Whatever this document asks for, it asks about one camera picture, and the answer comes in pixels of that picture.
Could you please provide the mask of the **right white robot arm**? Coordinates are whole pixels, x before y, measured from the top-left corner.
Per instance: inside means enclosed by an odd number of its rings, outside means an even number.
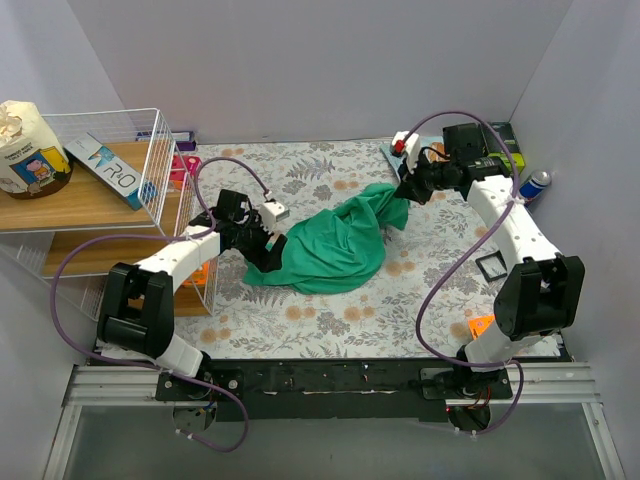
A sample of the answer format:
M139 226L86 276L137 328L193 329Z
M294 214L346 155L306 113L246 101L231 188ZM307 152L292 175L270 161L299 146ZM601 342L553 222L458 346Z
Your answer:
M472 250L492 240L506 268L493 302L493 321L449 358L454 389L475 397L487 372L504 368L521 351L574 323L585 266L551 243L519 194L519 170L500 133L473 117L443 130L444 158L429 159L416 129L397 132L389 153L401 159L399 198L427 203L436 191L454 190L481 217L487 232Z

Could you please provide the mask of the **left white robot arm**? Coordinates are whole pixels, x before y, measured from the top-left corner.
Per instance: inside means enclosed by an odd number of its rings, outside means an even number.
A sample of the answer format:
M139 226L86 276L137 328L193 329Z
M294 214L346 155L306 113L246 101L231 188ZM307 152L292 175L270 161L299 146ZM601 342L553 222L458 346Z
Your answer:
M273 199L253 207L247 195L221 190L216 205L189 222L182 241L171 242L135 264L112 267L98 338L180 374L178 387L188 398L205 398L213 377L201 367L203 352L175 333L175 293L202 265L231 249L262 273L279 270L287 238L273 234L277 223L288 216L289 210Z

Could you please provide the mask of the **green garment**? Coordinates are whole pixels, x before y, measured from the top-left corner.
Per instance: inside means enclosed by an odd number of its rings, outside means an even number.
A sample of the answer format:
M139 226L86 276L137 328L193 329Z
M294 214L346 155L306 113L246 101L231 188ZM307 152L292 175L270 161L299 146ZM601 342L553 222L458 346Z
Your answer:
M409 201L388 183L367 186L332 210L323 209L286 234L282 268L261 273L247 265L243 282L285 287L305 295L339 294L363 286L386 259L383 230L404 230Z

